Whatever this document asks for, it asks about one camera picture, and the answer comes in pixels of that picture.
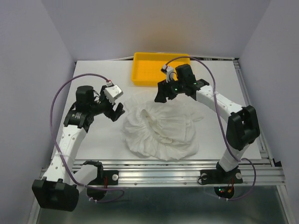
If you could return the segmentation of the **white skirt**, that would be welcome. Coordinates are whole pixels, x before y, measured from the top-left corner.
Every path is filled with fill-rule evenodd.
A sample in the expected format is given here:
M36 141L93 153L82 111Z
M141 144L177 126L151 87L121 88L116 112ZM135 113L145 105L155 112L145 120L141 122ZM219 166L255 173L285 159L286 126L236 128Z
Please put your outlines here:
M196 124L204 118L199 105L177 98L156 103L154 96L144 91L124 102L127 114L121 129L124 145L140 158L171 161L195 155L199 150Z

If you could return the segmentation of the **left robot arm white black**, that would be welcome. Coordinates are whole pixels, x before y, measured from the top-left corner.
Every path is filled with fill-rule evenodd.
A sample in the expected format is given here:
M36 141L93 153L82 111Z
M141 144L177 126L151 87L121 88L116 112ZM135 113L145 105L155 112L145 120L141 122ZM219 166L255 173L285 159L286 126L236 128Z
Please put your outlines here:
M99 93L88 85L77 88L76 100L65 117L61 140L55 144L57 149L51 164L42 178L32 184L41 208L74 211L83 189L93 193L89 200L96 203L105 197L112 178L104 173L100 161L85 161L76 173L71 169L94 117L104 114L116 121L124 113L121 103L113 109L116 99L122 95L121 88L111 82L102 86Z

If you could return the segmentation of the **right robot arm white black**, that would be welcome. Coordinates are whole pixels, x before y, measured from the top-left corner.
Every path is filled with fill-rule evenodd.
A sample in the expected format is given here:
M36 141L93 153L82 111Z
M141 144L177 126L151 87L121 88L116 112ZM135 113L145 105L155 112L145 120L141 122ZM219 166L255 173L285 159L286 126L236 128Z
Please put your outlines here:
M216 179L226 182L231 178L231 171L237 168L246 149L260 135L255 108L234 103L217 93L206 80L197 80L188 64L176 68L165 64L161 71L166 79L157 84L155 102L166 103L178 94L185 94L216 112L219 121L226 122L227 127L222 127L221 132L227 149L218 162L219 168L215 170Z

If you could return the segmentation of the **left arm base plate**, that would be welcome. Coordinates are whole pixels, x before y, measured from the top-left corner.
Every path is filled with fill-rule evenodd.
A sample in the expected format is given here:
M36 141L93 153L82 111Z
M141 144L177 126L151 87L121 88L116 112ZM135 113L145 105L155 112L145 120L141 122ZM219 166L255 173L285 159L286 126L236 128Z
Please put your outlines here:
M118 185L119 171L118 170L104 170L98 172L97 176L89 182L89 185L100 185L100 186L116 186Z

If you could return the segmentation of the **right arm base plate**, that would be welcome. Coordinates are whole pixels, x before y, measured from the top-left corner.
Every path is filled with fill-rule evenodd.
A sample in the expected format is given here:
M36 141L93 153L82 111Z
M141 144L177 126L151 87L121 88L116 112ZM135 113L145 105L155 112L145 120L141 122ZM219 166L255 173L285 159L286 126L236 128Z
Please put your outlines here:
M229 184L242 184L243 179L239 169L230 172L218 169L204 169L200 170L197 182L200 185L226 186Z

